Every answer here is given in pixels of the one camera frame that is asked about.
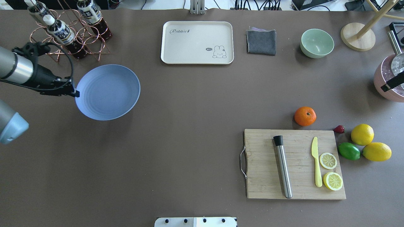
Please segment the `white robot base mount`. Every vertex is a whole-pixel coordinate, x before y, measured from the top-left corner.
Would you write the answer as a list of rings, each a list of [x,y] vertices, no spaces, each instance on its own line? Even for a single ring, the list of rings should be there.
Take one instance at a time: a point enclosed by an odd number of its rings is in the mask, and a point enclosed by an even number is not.
[[[237,227],[236,217],[162,217],[155,227]]]

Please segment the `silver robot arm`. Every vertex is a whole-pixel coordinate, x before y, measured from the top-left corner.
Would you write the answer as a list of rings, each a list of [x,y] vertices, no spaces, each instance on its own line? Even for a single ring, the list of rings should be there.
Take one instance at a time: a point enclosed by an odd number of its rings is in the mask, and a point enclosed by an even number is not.
[[[73,63],[68,53],[55,43],[26,43],[12,50],[1,47],[1,82],[30,89],[41,95],[79,97],[80,92],[74,86],[72,73],[61,78],[39,64],[38,58],[50,53],[51,46],[56,46],[66,55],[69,63]],[[1,101],[0,106],[0,140],[2,144],[9,144],[29,128],[29,123],[4,101]]]

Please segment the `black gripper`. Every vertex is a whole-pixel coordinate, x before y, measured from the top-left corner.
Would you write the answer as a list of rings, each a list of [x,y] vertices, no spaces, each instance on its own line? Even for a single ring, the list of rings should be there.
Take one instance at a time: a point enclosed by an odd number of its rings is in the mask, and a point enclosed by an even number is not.
[[[41,95],[80,97],[80,92],[74,87],[72,76],[62,79],[40,65],[28,80],[28,87]]]

